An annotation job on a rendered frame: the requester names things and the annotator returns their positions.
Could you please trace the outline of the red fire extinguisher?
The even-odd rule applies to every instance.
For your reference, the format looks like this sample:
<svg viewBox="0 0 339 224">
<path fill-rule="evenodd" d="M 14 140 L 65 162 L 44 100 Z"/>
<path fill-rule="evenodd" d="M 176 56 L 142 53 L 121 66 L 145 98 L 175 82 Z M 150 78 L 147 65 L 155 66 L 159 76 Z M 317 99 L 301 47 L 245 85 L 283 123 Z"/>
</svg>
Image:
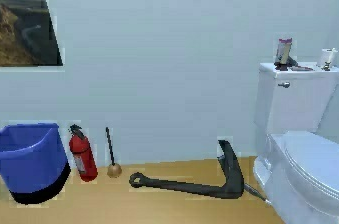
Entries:
<svg viewBox="0 0 339 224">
<path fill-rule="evenodd" d="M 93 181 L 98 176 L 98 171 L 89 139 L 76 124 L 70 126 L 70 132 L 72 136 L 69 140 L 69 148 L 79 176 L 84 182 Z"/>
</svg>

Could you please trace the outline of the black wrench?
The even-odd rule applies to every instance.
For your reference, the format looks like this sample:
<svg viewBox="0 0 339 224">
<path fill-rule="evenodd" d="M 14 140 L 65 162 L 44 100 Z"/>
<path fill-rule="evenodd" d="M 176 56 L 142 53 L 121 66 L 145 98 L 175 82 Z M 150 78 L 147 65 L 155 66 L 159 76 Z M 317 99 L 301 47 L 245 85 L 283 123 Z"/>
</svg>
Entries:
<svg viewBox="0 0 339 224">
<path fill-rule="evenodd" d="M 222 186 L 212 186 L 197 183 L 178 182 L 149 178 L 140 172 L 132 174 L 129 184 L 134 188 L 151 187 L 184 193 L 209 196 L 220 199 L 238 199 L 244 192 L 244 178 L 241 174 L 232 174 L 226 177 Z"/>
</svg>

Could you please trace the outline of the grey bottle with pink cap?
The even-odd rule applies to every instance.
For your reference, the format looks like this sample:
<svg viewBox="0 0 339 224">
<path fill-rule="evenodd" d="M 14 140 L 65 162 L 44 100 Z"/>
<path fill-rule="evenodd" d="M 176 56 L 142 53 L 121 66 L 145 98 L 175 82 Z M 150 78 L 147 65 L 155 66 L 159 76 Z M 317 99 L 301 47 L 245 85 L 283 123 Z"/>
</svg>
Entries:
<svg viewBox="0 0 339 224">
<path fill-rule="evenodd" d="M 279 39 L 278 48 L 276 52 L 276 59 L 274 65 L 277 70 L 286 71 L 287 70 L 287 60 L 289 58 L 289 53 L 292 45 L 292 39 Z"/>
</svg>

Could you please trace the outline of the framed landscape picture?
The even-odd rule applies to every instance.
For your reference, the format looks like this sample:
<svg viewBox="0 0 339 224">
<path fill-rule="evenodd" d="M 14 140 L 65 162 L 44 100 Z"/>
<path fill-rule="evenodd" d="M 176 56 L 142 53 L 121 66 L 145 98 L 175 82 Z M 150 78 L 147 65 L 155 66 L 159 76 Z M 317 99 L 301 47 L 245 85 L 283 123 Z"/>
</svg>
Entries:
<svg viewBox="0 0 339 224">
<path fill-rule="evenodd" d="M 62 65 L 48 0 L 0 0 L 0 67 Z"/>
</svg>

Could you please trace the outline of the blue bucket with black base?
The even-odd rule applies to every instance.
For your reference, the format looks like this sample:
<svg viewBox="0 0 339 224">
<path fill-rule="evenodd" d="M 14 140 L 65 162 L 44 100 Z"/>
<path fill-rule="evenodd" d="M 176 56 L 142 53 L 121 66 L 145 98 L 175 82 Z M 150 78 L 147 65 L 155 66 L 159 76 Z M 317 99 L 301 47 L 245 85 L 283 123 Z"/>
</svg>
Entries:
<svg viewBox="0 0 339 224">
<path fill-rule="evenodd" d="M 15 124 L 0 130 L 0 176 L 17 203 L 52 199 L 70 172 L 56 123 Z"/>
</svg>

